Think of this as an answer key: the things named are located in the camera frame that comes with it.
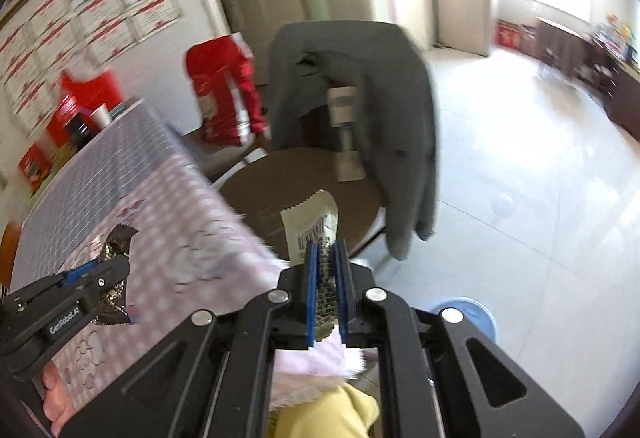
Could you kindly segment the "person's left hand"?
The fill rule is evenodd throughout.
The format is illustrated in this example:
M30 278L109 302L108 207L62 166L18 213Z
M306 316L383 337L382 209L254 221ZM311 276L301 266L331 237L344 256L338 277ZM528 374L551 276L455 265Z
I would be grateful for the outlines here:
M44 387L43 413L50 422L52 436L58 437L65 424L76 414L73 400L66 394L61 375L53 362L44 366L40 380Z

